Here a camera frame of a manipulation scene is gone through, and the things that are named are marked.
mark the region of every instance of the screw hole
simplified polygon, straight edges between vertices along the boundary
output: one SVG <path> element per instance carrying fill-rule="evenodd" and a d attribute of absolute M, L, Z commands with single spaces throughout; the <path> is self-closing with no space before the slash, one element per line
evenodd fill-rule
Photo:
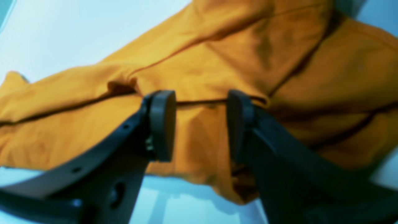
<path fill-rule="evenodd" d="M 74 169 L 72 170 L 72 173 L 78 173 L 78 172 L 80 172 L 81 170 L 82 170 L 81 167 L 76 167 L 76 168 L 74 168 Z"/>
<path fill-rule="evenodd" d="M 117 208 L 123 200 L 126 186 L 124 183 L 117 183 L 111 190 L 109 195 L 111 209 Z"/>

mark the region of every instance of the white surface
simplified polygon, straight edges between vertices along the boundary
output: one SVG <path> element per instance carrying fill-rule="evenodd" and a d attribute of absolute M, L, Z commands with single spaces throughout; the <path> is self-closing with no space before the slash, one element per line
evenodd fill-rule
<path fill-rule="evenodd" d="M 64 69 L 96 63 L 183 8 L 189 0 L 18 0 L 0 33 L 0 81 L 9 70 L 34 82 Z M 364 22 L 398 35 L 398 0 L 368 0 Z M 398 186 L 398 156 L 373 180 Z M 0 167 L 0 186 L 38 175 Z M 174 178 L 145 177 L 135 224 L 263 224 L 261 203 L 232 204 L 210 187 Z M 0 213 L 0 224 L 32 224 Z"/>

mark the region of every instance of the black plastic part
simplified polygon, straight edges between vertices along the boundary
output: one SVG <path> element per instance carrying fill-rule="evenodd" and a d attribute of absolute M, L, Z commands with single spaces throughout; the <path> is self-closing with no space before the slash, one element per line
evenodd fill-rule
<path fill-rule="evenodd" d="M 146 96 L 137 113 L 84 154 L 0 188 L 0 209 L 48 224 L 128 223 L 150 160 L 146 140 L 152 135 L 161 139 L 152 153 L 170 161 L 175 110 L 173 91 Z"/>
<path fill-rule="evenodd" d="M 152 144 L 156 150 L 157 160 L 171 161 L 174 148 L 174 130 L 176 128 L 176 94 L 174 91 L 163 91 L 152 100 L 150 108 L 150 128 Z"/>
<path fill-rule="evenodd" d="M 240 156 L 235 161 L 253 173 L 270 224 L 392 224 L 398 220 L 398 192 L 317 156 L 269 113 L 252 105 L 244 93 L 230 91 L 228 102 L 231 154 Z"/>

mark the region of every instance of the orange fabric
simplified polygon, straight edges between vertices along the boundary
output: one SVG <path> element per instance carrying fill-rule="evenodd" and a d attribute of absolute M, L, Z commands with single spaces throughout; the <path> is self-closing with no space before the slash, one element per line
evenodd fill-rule
<path fill-rule="evenodd" d="M 297 139 L 347 169 L 398 144 L 398 41 L 336 12 L 332 0 L 194 0 L 98 64 L 0 88 L 0 165 L 51 169 L 88 150 L 173 89 L 174 157 L 147 173 L 206 184 L 235 203 L 257 197 L 230 161 L 224 100 L 262 98 Z"/>

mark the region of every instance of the orange cloth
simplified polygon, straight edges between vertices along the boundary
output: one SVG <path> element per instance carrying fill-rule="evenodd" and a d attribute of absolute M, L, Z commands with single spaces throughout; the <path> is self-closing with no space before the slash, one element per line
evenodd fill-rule
<path fill-rule="evenodd" d="M 98 64 L 0 89 L 0 165 L 51 169 L 105 138 L 143 95 L 176 91 L 174 158 L 147 173 L 206 184 L 235 203 L 257 192 L 230 161 L 224 100 L 263 99 L 297 139 L 346 169 L 398 144 L 398 41 L 332 0 L 194 0 Z"/>

